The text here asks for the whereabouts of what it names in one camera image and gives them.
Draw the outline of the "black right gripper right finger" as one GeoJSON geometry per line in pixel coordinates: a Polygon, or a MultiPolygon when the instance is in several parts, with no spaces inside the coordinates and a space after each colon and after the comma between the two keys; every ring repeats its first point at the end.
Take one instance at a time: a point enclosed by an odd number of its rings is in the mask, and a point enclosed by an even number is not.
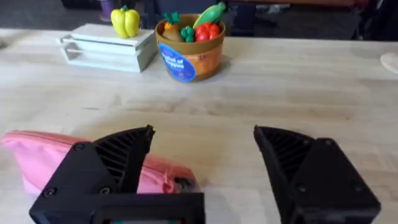
{"type": "Polygon", "coordinates": [[[381,203],[339,145],[286,129],[255,126],[282,224],[372,223],[381,203]]]}

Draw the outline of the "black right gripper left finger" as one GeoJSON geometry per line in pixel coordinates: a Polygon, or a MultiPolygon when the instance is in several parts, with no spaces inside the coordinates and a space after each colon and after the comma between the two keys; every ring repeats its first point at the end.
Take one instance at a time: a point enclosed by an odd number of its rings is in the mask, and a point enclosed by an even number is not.
{"type": "Polygon", "coordinates": [[[72,146],[29,210],[35,223],[143,222],[151,198],[137,194],[151,125],[72,146]]]}

